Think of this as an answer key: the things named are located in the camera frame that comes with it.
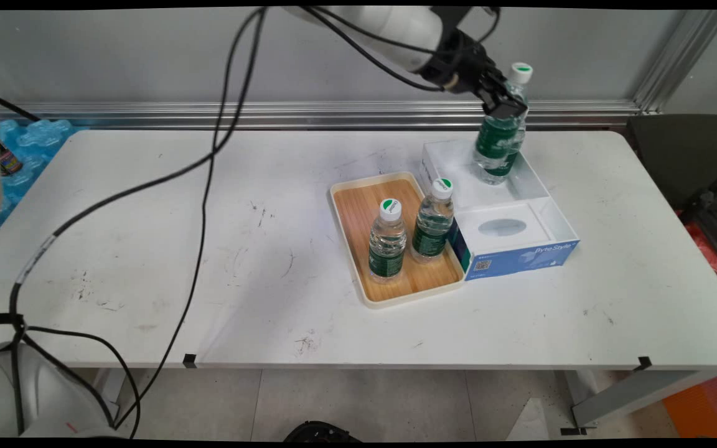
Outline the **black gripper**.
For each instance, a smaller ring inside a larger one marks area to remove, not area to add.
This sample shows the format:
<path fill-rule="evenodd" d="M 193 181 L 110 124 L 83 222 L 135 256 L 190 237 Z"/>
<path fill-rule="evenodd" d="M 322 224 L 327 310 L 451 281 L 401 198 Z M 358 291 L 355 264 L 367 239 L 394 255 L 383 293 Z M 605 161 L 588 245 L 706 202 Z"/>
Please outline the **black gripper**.
<path fill-rule="evenodd" d="M 421 68 L 421 77 L 450 93 L 482 93 L 488 117 L 518 118 L 528 110 L 526 100 L 510 91 L 508 79 L 484 46 L 457 28 L 442 38 L 436 54 Z"/>

